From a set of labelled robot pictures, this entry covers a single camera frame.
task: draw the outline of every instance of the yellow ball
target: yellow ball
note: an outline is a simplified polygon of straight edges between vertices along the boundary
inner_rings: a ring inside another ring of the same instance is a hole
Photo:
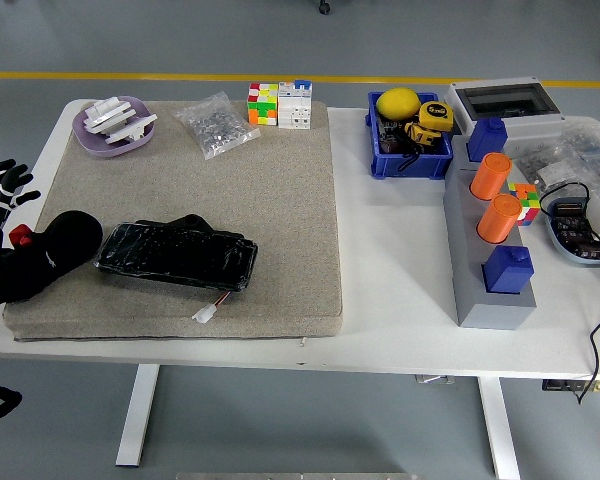
[[[420,105],[418,94],[406,87],[387,90],[376,101],[378,113],[394,122],[414,117]]]

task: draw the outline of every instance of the yellow line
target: yellow line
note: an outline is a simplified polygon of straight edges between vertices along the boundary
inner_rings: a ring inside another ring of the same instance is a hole
[[[0,80],[148,80],[184,82],[278,82],[306,78],[316,83],[396,83],[416,85],[449,85],[453,82],[477,80],[454,77],[381,77],[344,75],[257,75],[139,72],[10,72],[0,71]],[[542,80],[546,87],[600,89],[600,81]]]

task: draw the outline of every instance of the black electronic device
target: black electronic device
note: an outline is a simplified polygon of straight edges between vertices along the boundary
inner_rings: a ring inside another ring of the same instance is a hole
[[[177,222],[122,223],[105,242],[95,266],[149,280],[244,290],[251,277],[257,245],[239,234],[214,231],[200,220],[202,229]]]
[[[600,238],[586,216],[587,199],[566,197],[554,200],[547,208],[551,241],[569,260],[600,265]]]

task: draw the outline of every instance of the plastic bag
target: plastic bag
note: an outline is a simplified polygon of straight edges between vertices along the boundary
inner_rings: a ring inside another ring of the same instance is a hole
[[[582,182],[592,195],[600,194],[600,122],[589,117],[566,117],[555,143],[527,150],[512,158],[540,195],[569,182]],[[582,196],[582,187],[568,185],[561,196]]]
[[[205,160],[260,136],[260,130],[238,113],[224,92],[178,110],[173,116],[196,139]]]

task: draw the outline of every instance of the gray felt mat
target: gray felt mat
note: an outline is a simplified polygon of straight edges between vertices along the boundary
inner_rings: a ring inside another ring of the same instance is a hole
[[[251,283],[202,325],[191,316],[221,292],[121,277],[92,264],[29,301],[8,305],[18,340],[142,337],[263,338],[335,335],[342,302],[327,109],[310,130],[260,126],[262,136],[211,160],[172,112],[191,102],[147,102],[153,139],[112,159],[72,134],[36,231],[83,210],[105,235],[125,221],[195,213],[258,244]],[[235,103],[246,117],[246,103]]]

